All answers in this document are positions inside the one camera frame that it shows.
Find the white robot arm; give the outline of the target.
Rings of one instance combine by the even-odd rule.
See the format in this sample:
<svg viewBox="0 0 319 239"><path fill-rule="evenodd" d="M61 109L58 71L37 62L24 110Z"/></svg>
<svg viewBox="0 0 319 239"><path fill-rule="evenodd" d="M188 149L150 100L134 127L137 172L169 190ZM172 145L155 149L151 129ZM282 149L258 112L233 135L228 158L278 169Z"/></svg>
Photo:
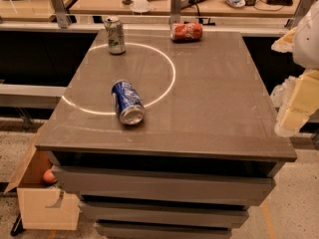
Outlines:
<svg viewBox="0 0 319 239"><path fill-rule="evenodd" d="M289 77L271 94L280 105L275 132L290 137L298 133L319 110L319 1L313 3L298 25L275 41L271 49L290 52L293 62L305 69L298 78Z"/></svg>

